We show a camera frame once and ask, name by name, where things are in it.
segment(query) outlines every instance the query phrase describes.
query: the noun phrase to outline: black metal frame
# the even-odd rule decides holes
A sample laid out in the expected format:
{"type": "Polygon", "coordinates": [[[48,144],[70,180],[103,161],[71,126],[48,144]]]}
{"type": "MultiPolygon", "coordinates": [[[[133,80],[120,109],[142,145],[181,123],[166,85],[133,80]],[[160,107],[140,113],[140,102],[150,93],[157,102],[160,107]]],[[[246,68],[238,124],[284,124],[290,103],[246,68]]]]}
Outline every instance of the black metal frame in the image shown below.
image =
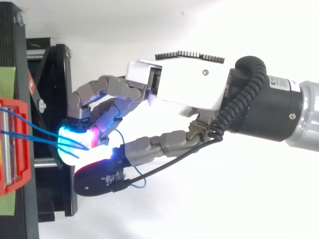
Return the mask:
{"type": "MultiPolygon", "coordinates": [[[[30,104],[25,28],[14,22],[20,11],[11,2],[0,2],[0,67],[15,67],[14,97],[30,104]]],[[[14,216],[0,216],[0,238],[39,238],[32,143],[30,160],[32,178],[15,192],[14,216]]]]}
{"type": "MultiPolygon", "coordinates": [[[[31,49],[29,46],[32,45],[46,49],[41,60],[28,60],[36,85],[31,96],[32,119],[39,127],[57,132],[60,122],[66,118],[67,101],[72,94],[70,58],[66,54],[69,48],[64,44],[50,46],[44,42],[50,41],[43,38],[27,40],[27,49],[31,49]],[[42,114],[38,110],[40,99],[47,104],[42,114]]],[[[35,131],[33,134],[45,137],[35,131]]],[[[54,221],[54,212],[57,211],[64,211],[66,217],[77,212],[77,195],[73,191],[74,167],[64,164],[55,148],[48,151],[43,150],[45,147],[47,145],[34,143],[35,159],[53,157],[57,167],[35,169],[39,222],[54,221]]]]}

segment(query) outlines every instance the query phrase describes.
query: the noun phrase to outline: black connector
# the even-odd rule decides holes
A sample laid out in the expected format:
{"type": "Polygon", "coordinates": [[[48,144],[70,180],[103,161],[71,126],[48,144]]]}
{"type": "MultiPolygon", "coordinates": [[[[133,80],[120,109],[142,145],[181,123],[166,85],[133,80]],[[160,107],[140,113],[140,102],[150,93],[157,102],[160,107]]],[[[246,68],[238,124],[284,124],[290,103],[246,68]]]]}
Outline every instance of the black connector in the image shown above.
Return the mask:
{"type": "Polygon", "coordinates": [[[174,52],[156,54],[155,60],[163,60],[163,59],[177,58],[177,57],[196,58],[196,59],[211,61],[211,62],[220,63],[220,64],[223,64],[225,61],[225,58],[222,58],[222,57],[205,55],[205,54],[200,54],[200,53],[191,52],[191,51],[174,51],[174,52]]]}

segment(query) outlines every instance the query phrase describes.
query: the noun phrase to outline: metal rod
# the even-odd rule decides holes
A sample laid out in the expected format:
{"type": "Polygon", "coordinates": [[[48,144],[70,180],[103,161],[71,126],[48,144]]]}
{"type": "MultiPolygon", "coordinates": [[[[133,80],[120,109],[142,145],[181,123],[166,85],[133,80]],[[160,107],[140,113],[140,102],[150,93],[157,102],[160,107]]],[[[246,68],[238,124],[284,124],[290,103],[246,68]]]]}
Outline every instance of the metal rod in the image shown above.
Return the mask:
{"type": "Polygon", "coordinates": [[[45,49],[27,50],[26,51],[26,58],[28,60],[41,60],[44,53],[45,53],[45,49]]]}
{"type": "Polygon", "coordinates": [[[52,168],[57,167],[54,158],[35,158],[34,159],[35,168],[52,168]]]}
{"type": "MultiPolygon", "coordinates": [[[[1,112],[1,129],[9,131],[8,113],[1,112]]],[[[7,134],[1,134],[2,145],[2,158],[3,158],[3,171],[4,171],[4,184],[9,185],[12,182],[11,177],[11,153],[10,153],[10,137],[7,134]]]]}

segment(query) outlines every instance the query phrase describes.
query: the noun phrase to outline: robotic hand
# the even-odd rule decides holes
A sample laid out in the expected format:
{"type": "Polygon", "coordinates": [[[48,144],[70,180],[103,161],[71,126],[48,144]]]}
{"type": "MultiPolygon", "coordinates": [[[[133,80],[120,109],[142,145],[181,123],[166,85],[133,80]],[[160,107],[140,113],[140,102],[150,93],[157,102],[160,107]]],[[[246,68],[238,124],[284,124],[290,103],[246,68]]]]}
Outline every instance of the robotic hand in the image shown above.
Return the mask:
{"type": "Polygon", "coordinates": [[[156,60],[129,63],[125,79],[102,76],[81,86],[68,106],[66,128],[72,132],[98,132],[98,145],[108,144],[108,135],[138,104],[148,100],[174,104],[179,114],[198,114],[189,131],[142,137],[114,148],[111,158],[79,169],[74,190],[97,196],[127,188],[159,172],[201,148],[222,141],[226,130],[283,141],[293,147],[318,150],[319,84],[296,84],[267,76],[259,58],[239,59],[234,69],[225,69],[224,59],[191,52],[156,55],[156,60]],[[92,111],[89,104],[110,95],[92,111]],[[125,179],[124,168],[148,163],[160,156],[177,157],[135,179],[125,179]]]}

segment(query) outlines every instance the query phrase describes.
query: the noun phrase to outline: white wall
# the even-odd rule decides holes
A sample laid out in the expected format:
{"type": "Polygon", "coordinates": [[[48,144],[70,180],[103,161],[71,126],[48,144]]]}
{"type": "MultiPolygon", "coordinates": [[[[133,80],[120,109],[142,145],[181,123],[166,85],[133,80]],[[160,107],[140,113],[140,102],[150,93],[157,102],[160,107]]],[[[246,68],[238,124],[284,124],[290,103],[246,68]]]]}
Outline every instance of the white wall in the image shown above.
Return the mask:
{"type": "MultiPolygon", "coordinates": [[[[270,75],[319,82],[315,0],[15,2],[27,10],[28,37],[56,37],[72,49],[73,89],[173,50],[226,57],[229,67],[255,55],[270,75]]],[[[144,104],[119,130],[131,141],[186,129],[189,121],[144,104]]],[[[120,142],[116,133],[111,140],[120,142]]],[[[79,204],[74,217],[40,224],[40,238],[319,238],[319,154],[227,133],[222,143],[148,178],[145,189],[80,197],[79,204]]]]}

